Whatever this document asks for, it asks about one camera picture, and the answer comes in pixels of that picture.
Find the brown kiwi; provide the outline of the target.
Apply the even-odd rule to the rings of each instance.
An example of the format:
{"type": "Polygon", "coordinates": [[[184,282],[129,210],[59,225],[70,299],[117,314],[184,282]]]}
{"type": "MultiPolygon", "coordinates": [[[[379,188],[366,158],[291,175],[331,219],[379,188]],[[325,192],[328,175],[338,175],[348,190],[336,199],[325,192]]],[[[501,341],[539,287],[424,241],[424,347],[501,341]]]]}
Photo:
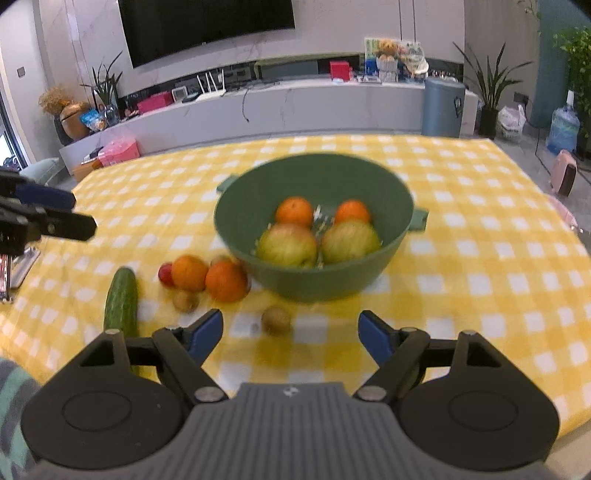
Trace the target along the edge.
{"type": "Polygon", "coordinates": [[[178,290],[174,293],[172,303],[177,311],[188,314],[197,310],[199,298],[195,292],[178,290]]]}
{"type": "Polygon", "coordinates": [[[273,305],[263,311],[263,332],[269,335],[283,335],[291,330],[291,314],[282,306],[273,305]]]}

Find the orange tangerine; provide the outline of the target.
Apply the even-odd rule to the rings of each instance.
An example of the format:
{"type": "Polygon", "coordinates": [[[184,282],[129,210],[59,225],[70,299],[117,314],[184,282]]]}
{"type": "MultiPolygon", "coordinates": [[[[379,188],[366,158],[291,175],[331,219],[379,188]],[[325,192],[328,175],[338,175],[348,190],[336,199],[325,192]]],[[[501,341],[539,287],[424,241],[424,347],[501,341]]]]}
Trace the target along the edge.
{"type": "Polygon", "coordinates": [[[335,211],[334,223],[339,224],[349,220],[359,220],[365,223],[372,221],[369,208],[360,200],[349,199],[342,202],[335,211]]]}
{"type": "Polygon", "coordinates": [[[311,228],[314,223],[314,208],[307,199],[297,196],[289,197],[277,207],[274,220],[276,223],[311,228]]]}
{"type": "Polygon", "coordinates": [[[249,293],[249,277],[235,262],[219,261],[208,269],[205,290],[218,302],[238,302],[249,293]]]}
{"type": "Polygon", "coordinates": [[[172,262],[171,278],[177,289],[200,292],[205,289],[208,265],[198,256],[182,255],[172,262]]]}

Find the green cucumber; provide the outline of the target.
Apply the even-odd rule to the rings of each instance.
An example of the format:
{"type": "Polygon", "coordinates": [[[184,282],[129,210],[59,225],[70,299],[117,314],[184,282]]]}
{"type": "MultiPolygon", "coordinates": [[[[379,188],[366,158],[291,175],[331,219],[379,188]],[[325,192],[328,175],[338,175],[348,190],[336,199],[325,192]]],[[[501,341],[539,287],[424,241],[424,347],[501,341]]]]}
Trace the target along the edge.
{"type": "Polygon", "coordinates": [[[105,300],[103,330],[119,330],[126,338],[138,336],[138,291],[134,272],[120,267],[114,274],[105,300]]]}

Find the small red fruit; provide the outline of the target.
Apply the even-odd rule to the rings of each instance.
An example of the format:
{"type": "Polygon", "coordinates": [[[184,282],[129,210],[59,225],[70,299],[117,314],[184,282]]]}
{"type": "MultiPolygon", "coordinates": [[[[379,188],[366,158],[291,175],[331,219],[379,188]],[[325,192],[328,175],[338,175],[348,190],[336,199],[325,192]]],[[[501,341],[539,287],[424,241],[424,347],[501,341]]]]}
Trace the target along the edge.
{"type": "Polygon", "coordinates": [[[163,263],[157,272],[157,277],[159,282],[166,288],[173,288],[174,281],[172,279],[172,263],[165,262],[163,263]]]}

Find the yellow-green mango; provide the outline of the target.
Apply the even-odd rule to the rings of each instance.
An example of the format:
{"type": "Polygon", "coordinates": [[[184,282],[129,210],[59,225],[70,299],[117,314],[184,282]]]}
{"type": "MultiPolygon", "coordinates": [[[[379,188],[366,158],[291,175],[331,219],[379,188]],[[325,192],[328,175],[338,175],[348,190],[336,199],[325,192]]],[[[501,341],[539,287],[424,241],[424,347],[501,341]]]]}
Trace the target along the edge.
{"type": "Polygon", "coordinates": [[[322,236],[322,261],[338,264],[360,260],[381,246],[381,239],[372,225],[360,220],[344,221],[332,225],[322,236]]]}

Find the red-green mango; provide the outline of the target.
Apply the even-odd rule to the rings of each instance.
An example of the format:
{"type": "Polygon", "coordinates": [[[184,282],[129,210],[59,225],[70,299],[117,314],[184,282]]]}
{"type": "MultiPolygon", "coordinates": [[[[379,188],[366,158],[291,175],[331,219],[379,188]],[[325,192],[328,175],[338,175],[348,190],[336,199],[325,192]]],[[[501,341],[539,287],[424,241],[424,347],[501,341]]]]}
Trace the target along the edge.
{"type": "Polygon", "coordinates": [[[294,224],[274,224],[256,243],[256,257],[286,268],[311,268],[317,264],[318,244],[310,230],[294,224]]]}

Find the orange tangerine front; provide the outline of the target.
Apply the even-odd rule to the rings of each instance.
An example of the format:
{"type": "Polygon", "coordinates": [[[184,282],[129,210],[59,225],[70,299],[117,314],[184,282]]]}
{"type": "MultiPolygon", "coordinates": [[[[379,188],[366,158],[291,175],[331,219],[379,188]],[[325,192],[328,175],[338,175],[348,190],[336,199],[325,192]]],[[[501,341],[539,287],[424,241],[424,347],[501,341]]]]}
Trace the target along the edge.
{"type": "Polygon", "coordinates": [[[339,224],[349,220],[359,220],[365,223],[372,221],[369,208],[360,200],[349,199],[342,202],[335,211],[334,223],[339,224]]]}

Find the teal cushion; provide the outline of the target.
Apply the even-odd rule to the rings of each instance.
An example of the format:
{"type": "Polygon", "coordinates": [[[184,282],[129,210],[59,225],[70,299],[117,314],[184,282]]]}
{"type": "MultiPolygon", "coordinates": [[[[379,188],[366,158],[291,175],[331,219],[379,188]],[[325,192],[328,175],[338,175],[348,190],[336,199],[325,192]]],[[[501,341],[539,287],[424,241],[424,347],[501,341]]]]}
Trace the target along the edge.
{"type": "Polygon", "coordinates": [[[60,158],[45,158],[25,167],[19,174],[39,185],[49,185],[63,167],[64,164],[60,158]]]}

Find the orange cardboard box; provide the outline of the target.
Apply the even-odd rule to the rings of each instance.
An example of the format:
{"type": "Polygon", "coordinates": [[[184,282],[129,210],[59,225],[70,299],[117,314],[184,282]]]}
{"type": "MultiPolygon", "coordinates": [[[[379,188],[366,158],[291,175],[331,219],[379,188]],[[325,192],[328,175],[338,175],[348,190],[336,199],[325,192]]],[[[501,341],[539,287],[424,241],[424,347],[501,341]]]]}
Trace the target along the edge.
{"type": "Polygon", "coordinates": [[[98,158],[90,159],[74,167],[73,176],[77,182],[81,182],[90,173],[102,167],[103,165],[98,158]]]}

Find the brown round vase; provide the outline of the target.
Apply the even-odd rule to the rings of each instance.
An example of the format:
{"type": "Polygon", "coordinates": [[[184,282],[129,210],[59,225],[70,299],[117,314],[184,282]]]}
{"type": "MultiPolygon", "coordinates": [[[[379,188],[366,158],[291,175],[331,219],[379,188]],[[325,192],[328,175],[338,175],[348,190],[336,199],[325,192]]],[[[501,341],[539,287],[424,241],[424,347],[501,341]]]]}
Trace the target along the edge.
{"type": "Polygon", "coordinates": [[[82,122],[81,116],[90,110],[87,102],[70,103],[60,113],[60,123],[65,133],[73,141],[78,141],[90,134],[89,128],[82,122]]]}

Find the pink storage box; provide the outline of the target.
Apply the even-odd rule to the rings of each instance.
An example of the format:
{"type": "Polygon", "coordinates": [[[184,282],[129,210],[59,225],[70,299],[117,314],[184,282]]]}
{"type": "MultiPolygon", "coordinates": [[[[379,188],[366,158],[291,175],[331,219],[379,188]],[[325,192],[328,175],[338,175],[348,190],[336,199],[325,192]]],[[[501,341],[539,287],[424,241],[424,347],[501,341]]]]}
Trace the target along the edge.
{"type": "Polygon", "coordinates": [[[98,153],[98,160],[103,167],[123,163],[140,157],[135,139],[120,138],[106,144],[98,153]]]}

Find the small potted green plant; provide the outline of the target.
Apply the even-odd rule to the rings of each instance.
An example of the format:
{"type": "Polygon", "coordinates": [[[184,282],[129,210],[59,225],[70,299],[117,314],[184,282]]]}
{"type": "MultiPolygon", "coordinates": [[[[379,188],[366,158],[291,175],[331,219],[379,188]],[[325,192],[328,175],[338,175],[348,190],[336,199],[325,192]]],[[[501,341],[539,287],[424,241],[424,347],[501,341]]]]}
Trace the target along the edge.
{"type": "Polygon", "coordinates": [[[110,63],[101,62],[97,68],[92,67],[92,82],[82,84],[83,88],[91,90],[95,108],[102,114],[108,127],[117,125],[120,122],[117,86],[122,73],[115,73],[113,66],[121,55],[122,51],[110,63]]]}

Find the yellow checkered tablecloth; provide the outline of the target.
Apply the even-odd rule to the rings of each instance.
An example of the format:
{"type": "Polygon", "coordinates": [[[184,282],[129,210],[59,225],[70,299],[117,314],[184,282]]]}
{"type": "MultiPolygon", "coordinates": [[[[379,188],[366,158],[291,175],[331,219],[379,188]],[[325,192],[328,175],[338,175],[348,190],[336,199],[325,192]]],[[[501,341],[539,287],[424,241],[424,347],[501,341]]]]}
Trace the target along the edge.
{"type": "Polygon", "coordinates": [[[115,271],[130,267],[143,335],[192,317],[157,278],[182,254],[205,260],[224,245],[213,227],[217,186],[288,154],[335,151],[373,160],[403,179],[429,213],[388,268],[361,293],[284,303],[287,336],[260,330],[277,298],[253,285],[224,305],[224,332],[205,370],[228,392],[245,382],[336,381],[356,389],[374,362],[356,336],[361,311],[435,338],[480,332],[554,402],[563,432],[590,417],[590,258],[549,198],[494,143],[389,135],[294,137],[204,147],[100,169],[75,189],[93,216],[87,243],[53,238],[10,304],[1,353],[44,382],[102,330],[115,271]]]}

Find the green colander bowl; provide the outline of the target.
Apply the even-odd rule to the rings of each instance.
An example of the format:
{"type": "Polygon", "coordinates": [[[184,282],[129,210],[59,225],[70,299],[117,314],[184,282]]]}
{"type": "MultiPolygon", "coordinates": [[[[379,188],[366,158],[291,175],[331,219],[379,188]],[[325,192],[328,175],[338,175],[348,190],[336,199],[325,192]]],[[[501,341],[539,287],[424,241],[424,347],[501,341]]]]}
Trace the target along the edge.
{"type": "Polygon", "coordinates": [[[346,154],[298,154],[232,174],[217,191],[214,227],[229,252],[263,288],[298,302],[344,298],[366,288],[386,269],[410,232],[425,230],[428,211],[418,207],[405,182],[369,159],[346,154]],[[321,236],[332,226],[335,211],[349,199],[362,201],[382,245],[355,261],[311,268],[280,267],[256,257],[263,231],[276,208],[291,196],[311,203],[311,231],[321,236]]]}

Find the magenta flat box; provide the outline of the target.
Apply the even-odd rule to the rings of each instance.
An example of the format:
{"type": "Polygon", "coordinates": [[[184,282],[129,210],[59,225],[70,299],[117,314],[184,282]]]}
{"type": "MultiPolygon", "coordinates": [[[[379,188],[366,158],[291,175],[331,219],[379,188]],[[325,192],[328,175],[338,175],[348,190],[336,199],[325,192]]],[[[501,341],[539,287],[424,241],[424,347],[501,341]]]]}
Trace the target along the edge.
{"type": "Polygon", "coordinates": [[[137,110],[140,114],[146,114],[161,108],[165,108],[174,103],[170,91],[165,91],[151,95],[137,103],[137,110]]]}

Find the white wifi router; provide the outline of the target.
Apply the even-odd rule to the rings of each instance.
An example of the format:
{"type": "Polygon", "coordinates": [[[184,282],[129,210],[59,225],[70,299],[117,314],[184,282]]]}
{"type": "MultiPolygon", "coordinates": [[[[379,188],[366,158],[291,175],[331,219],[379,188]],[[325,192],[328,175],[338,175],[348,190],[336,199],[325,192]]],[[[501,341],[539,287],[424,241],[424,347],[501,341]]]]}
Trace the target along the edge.
{"type": "Polygon", "coordinates": [[[199,92],[197,101],[211,100],[222,97],[226,93],[224,71],[205,71],[197,74],[199,92]]]}

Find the pink cloth on chair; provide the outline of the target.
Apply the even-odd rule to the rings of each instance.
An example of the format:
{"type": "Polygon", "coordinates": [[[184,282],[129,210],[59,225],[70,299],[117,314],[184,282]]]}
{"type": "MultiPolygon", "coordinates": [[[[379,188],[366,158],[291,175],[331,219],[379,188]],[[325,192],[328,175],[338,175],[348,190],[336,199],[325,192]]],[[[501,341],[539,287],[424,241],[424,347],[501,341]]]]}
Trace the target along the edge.
{"type": "Polygon", "coordinates": [[[570,212],[570,210],[557,198],[552,195],[548,195],[548,199],[553,206],[554,210],[558,213],[561,217],[563,222],[571,229],[578,231],[579,225],[575,218],[575,216],[570,212]]]}

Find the pink space heater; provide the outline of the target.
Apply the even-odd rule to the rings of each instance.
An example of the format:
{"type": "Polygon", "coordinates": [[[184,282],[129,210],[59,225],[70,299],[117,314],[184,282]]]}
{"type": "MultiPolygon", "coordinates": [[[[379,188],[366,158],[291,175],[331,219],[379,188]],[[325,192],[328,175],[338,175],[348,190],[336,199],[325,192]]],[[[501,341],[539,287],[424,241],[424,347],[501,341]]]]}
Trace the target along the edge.
{"type": "Polygon", "coordinates": [[[577,172],[578,167],[575,158],[569,151],[561,150],[551,170],[551,190],[557,195],[568,197],[572,191],[577,172]]]}

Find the white marble tv console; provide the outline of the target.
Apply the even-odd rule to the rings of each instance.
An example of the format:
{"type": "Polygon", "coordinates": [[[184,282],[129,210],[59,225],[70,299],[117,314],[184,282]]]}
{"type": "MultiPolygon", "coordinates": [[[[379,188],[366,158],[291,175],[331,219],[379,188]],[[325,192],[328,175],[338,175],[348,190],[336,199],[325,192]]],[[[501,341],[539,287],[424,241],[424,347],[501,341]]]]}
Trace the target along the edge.
{"type": "Polygon", "coordinates": [[[68,170],[99,146],[132,138],[143,155],[244,139],[422,130],[424,85],[304,79],[169,105],[63,147],[68,170]]]}

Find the blue-grey pedal trash bin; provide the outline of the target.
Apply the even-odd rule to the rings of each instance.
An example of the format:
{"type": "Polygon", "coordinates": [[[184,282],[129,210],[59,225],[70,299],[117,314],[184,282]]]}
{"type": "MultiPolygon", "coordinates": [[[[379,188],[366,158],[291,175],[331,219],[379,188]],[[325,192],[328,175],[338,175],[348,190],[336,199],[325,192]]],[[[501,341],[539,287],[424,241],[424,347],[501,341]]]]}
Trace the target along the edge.
{"type": "Polygon", "coordinates": [[[425,80],[422,134],[459,138],[466,87],[463,83],[429,77],[425,80]]]}

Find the white plastic bag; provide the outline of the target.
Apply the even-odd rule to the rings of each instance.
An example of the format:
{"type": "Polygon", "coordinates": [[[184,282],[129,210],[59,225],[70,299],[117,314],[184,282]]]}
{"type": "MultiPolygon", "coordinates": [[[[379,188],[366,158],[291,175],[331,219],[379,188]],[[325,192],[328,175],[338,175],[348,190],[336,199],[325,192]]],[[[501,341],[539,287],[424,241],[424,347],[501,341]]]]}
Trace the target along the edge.
{"type": "Polygon", "coordinates": [[[496,133],[507,142],[519,143],[525,125],[526,115],[523,104],[519,104],[516,108],[504,106],[497,116],[496,133]]]}

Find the blue water jug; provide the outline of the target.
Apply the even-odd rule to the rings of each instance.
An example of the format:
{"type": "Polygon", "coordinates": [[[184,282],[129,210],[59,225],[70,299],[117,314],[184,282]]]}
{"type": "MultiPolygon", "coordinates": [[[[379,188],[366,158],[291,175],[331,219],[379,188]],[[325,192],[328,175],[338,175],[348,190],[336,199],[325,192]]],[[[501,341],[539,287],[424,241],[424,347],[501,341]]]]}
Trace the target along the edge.
{"type": "Polygon", "coordinates": [[[562,150],[569,153],[576,150],[580,120],[574,109],[574,100],[575,93],[569,90],[565,105],[553,112],[546,146],[555,155],[558,155],[562,150]]]}

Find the potted long-leaf plant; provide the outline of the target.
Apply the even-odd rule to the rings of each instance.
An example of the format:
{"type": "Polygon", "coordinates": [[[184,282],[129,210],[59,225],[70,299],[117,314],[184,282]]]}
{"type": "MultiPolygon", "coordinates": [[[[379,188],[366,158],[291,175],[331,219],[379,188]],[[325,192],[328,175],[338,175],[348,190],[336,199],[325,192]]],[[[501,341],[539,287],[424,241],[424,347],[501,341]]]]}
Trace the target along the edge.
{"type": "Polygon", "coordinates": [[[510,86],[522,83],[521,79],[512,78],[511,74],[532,64],[532,61],[526,61],[512,67],[501,67],[506,46],[506,43],[502,45],[495,62],[492,62],[487,56],[486,62],[482,64],[470,45],[466,49],[462,49],[454,43],[454,47],[462,55],[465,64],[475,75],[473,82],[478,87],[483,101],[478,134],[490,140],[496,138],[497,120],[500,112],[499,103],[503,92],[510,86]]]}

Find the red box on console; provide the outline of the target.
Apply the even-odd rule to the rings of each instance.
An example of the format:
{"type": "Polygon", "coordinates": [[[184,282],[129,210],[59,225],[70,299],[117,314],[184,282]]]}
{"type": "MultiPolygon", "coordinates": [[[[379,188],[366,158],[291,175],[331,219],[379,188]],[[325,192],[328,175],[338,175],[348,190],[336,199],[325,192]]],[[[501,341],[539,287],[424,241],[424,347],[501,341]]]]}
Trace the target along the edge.
{"type": "Polygon", "coordinates": [[[349,82],[352,77],[352,67],[346,61],[329,62],[329,74],[334,81],[349,82]]]}

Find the brown teddy bear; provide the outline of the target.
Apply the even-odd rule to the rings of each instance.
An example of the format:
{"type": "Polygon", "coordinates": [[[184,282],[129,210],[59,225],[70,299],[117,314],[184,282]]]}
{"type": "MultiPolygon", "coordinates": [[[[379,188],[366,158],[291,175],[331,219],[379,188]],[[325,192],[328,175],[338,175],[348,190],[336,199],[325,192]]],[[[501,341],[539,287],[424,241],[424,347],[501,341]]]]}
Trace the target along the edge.
{"type": "Polygon", "coordinates": [[[390,38],[382,38],[378,40],[378,48],[376,50],[376,57],[383,61],[396,60],[399,56],[399,44],[390,38]]]}

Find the black wall television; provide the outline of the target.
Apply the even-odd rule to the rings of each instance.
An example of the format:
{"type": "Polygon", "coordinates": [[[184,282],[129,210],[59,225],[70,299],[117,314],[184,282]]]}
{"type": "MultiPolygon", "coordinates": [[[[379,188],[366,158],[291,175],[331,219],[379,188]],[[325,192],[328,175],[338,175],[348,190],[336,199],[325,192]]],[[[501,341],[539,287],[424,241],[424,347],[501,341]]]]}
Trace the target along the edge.
{"type": "Polygon", "coordinates": [[[290,1],[140,0],[118,3],[133,66],[214,41],[294,29],[290,1]]]}

